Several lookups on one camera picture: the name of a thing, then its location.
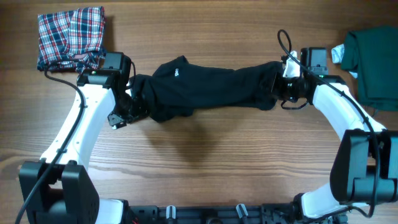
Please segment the black garment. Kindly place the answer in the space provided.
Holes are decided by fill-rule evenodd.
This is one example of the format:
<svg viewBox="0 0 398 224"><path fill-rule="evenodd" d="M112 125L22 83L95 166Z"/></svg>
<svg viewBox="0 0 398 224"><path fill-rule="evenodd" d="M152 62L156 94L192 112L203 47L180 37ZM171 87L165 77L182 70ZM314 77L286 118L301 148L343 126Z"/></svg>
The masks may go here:
<svg viewBox="0 0 398 224"><path fill-rule="evenodd" d="M191 116L195 109L238 106L271 110L276 100L270 94L280 62L267 62L238 70L201 67L184 56L162 64L153 75L130 79L140 93L150 117L162 123L176 116Z"/></svg>

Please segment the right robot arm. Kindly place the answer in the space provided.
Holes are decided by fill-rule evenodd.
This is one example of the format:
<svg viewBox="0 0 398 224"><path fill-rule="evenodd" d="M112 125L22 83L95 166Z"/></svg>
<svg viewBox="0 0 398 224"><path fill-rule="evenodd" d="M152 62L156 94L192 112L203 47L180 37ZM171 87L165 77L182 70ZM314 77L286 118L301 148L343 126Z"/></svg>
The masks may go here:
<svg viewBox="0 0 398 224"><path fill-rule="evenodd" d="M397 131L370 117L339 76L313 73L296 52L283 50L283 72L275 74L271 93L282 101L305 98L340 139L329 182L295 196L288 221L319 222L350 210L370 218L377 205L396 202Z"/></svg>

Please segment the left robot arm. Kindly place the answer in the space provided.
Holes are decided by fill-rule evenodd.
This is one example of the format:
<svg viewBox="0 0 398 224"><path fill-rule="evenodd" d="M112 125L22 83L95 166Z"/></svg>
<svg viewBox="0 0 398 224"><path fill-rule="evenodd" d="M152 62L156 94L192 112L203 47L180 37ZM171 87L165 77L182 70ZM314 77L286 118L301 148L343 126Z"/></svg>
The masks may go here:
<svg viewBox="0 0 398 224"><path fill-rule="evenodd" d="M88 164L104 120L119 129L149 115L143 97L133 89L132 60L108 52L102 68L87 67L75 84L71 110L49 148L37 162L19 171L24 203L16 217L30 223L138 223L126 200L100 198Z"/></svg>

